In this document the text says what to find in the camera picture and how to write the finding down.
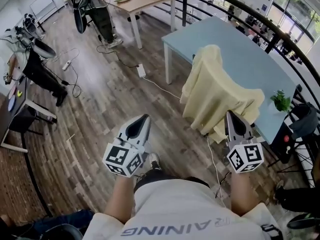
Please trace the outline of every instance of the curved metal railing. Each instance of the curved metal railing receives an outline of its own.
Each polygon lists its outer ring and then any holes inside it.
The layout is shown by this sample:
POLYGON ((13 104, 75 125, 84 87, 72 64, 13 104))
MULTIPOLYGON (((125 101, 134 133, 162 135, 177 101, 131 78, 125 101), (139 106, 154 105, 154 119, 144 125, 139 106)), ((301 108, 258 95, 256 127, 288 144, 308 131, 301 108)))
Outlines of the curved metal railing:
MULTIPOLYGON (((213 16, 211 13, 209 13, 209 12, 207 12, 205 10, 203 10, 201 8, 198 8, 197 6, 194 6, 192 4, 189 4, 188 0, 176 0, 176 1, 179 2, 179 3, 182 3, 182 9, 180 9, 178 7, 175 8, 176 10, 182 12, 182 17, 176 15, 177 18, 182 20, 182 26, 186 26, 186 23, 191 24, 191 22, 187 21, 187 15, 189 15, 190 17, 192 17, 192 18, 194 18, 194 19, 196 19, 198 21, 202 20, 201 18, 193 15, 192 13, 187 12, 187 6, 189 6, 191 8, 194 8, 194 9, 196 9, 196 10, 198 10, 198 11, 200 11, 200 12, 202 12, 202 13, 210 16, 210 17, 213 16)), ((317 82, 319 87, 320 87, 320 76, 319 76, 318 72, 316 71, 315 67, 308 60, 306 55, 298 48, 298 46, 285 33, 283 33, 277 26, 275 26, 266 17, 262 16, 261 14, 259 14, 255 10, 253 10, 251 7, 245 5, 244 3, 242 3, 242 2, 240 2, 238 0, 225 0, 225 1, 227 1, 230 4, 238 7, 239 9, 245 11, 246 13, 248 13, 251 16, 253 16, 258 21, 260 21, 262 24, 266 25, 274 33, 274 36, 273 36, 273 38, 271 40, 267 39, 263 34, 260 33, 260 31, 256 30, 251 25, 249 25, 248 23, 246 23, 245 21, 243 21, 239 17, 235 16, 234 14, 230 13, 229 11, 221 8, 220 6, 218 6, 216 4, 213 4, 213 3, 210 3, 210 2, 208 2, 206 0, 198 0, 198 1, 203 2, 203 3, 207 4, 208 6, 214 7, 216 9, 224 12, 225 14, 232 16, 234 19, 236 19, 237 21, 241 22, 247 28, 249 28, 253 32, 255 32, 265 42, 267 42, 268 46, 266 47, 265 52, 269 53, 272 49, 274 49, 275 51, 277 51, 279 53, 280 56, 283 57, 283 59, 285 59, 285 61, 291 66, 291 68, 294 70, 294 72, 299 76, 301 81, 304 83, 304 85, 308 89, 309 93, 311 94, 312 98, 314 99, 314 102, 316 103, 318 109, 320 110, 320 103, 319 103, 317 97, 315 96, 314 92, 310 88, 309 84, 307 83, 307 81, 301 75, 299 70, 293 65, 291 60, 289 58, 287 58, 282 52, 280 52, 280 50, 276 47, 276 44, 278 43, 278 41, 279 40, 283 40, 284 43, 287 43, 290 46, 292 51, 294 51, 295 54, 304 63, 304 65, 306 66, 308 71, 311 73, 311 75, 313 76, 313 78, 315 79, 315 81, 317 82)), ((155 7, 170 14, 169 10, 165 10, 165 9, 159 7, 159 6, 155 6, 155 7)))

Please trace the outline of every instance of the blue table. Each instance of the blue table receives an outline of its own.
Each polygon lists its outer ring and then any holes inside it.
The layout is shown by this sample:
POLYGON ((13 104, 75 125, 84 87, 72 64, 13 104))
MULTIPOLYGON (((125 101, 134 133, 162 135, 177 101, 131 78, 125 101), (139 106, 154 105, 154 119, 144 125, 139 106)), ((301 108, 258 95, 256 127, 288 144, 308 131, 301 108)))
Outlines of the blue table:
POLYGON ((294 95, 296 86, 283 69, 260 47, 231 24, 213 16, 198 21, 162 38, 164 42, 165 78, 172 82, 172 51, 189 63, 199 48, 217 45, 221 49, 223 69, 238 85, 261 89, 265 99, 255 121, 261 136, 270 144, 274 140, 286 113, 272 114, 268 109, 270 97, 277 90, 294 95))

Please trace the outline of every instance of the yellow cloth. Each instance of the yellow cloth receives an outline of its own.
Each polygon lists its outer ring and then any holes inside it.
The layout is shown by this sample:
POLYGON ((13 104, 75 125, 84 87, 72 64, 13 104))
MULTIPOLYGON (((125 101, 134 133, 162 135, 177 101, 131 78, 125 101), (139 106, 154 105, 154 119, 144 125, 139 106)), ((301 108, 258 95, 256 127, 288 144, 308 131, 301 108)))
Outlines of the yellow cloth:
POLYGON ((209 133, 219 143, 227 137, 227 110, 237 112, 252 124, 264 99, 261 89, 245 89, 235 83, 223 69, 220 48, 208 45, 199 49, 193 60, 180 103, 185 104, 183 117, 194 119, 191 128, 203 135, 209 133))

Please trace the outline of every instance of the potted plant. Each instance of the potted plant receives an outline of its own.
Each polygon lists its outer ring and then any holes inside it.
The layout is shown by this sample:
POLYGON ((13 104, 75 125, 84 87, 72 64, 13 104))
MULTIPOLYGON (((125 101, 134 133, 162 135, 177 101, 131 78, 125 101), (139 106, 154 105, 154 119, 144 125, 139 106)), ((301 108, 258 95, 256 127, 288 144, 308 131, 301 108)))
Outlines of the potted plant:
POLYGON ((291 104, 291 98, 285 97, 285 92, 283 90, 278 90, 276 92, 276 95, 273 95, 270 98, 273 102, 270 104, 274 108, 276 108, 276 111, 278 112, 288 112, 290 109, 291 104))

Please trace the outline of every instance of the power strip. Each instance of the power strip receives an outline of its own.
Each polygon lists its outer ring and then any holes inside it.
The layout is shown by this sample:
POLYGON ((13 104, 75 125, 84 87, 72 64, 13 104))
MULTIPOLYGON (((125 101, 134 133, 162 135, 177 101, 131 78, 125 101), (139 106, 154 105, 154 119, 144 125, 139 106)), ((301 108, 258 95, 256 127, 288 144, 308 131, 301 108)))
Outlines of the power strip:
POLYGON ((66 71, 70 64, 71 64, 71 60, 68 60, 68 61, 66 62, 66 64, 64 64, 62 70, 63 70, 63 71, 66 71))
POLYGON ((144 68, 144 65, 142 64, 139 64, 136 69, 138 70, 138 74, 139 74, 139 77, 140 78, 144 78, 146 76, 146 71, 145 71, 145 68, 144 68))

